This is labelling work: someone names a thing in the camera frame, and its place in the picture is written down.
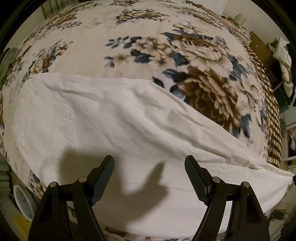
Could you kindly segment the white pants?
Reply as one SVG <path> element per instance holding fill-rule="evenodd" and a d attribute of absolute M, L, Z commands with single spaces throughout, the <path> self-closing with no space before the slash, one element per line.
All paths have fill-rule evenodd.
<path fill-rule="evenodd" d="M 185 171 L 189 155 L 227 183 L 249 182 L 264 212 L 292 185 L 290 172 L 149 80 L 38 74 L 20 91 L 13 134 L 44 184 L 72 183 L 114 157 L 94 213 L 100 224 L 136 235 L 196 232 L 206 206 Z"/>

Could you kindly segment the white round fan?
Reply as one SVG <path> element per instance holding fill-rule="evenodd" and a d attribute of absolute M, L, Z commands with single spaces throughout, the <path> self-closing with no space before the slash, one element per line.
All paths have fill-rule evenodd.
<path fill-rule="evenodd" d="M 29 192 L 20 185 L 14 185 L 13 192 L 16 204 L 22 215 L 28 221 L 33 221 L 37 207 Z"/>

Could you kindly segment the brown checkered bedsheet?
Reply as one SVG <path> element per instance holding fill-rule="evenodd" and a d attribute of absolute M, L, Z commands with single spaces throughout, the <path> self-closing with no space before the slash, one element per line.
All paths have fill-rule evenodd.
<path fill-rule="evenodd" d="M 185 101 L 279 167 L 279 107 L 264 66 L 234 25 L 192 1 L 184 10 L 224 33 L 208 37 L 186 25 L 180 42 L 190 64 L 178 84 Z"/>

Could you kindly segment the clothes pile on chair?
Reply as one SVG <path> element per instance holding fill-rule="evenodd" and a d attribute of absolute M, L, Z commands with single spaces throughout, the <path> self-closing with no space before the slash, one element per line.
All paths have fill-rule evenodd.
<path fill-rule="evenodd" d="M 268 45 L 272 47 L 273 58 L 279 62 L 281 72 L 281 85 L 287 104 L 295 107 L 295 48 L 290 42 L 275 38 Z"/>

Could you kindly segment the floral fleece blanket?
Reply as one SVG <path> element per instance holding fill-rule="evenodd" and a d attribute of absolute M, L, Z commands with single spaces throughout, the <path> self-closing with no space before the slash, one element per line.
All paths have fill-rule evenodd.
<path fill-rule="evenodd" d="M 188 104 L 178 87 L 190 64 L 180 42 L 186 25 L 208 37 L 224 33 L 187 14 L 185 2 L 75 3 L 35 24 L 22 39 L 1 88 L 1 151 L 36 196 L 45 190 L 41 177 L 8 142 L 9 122 L 23 84 L 41 73 L 147 79 Z"/>

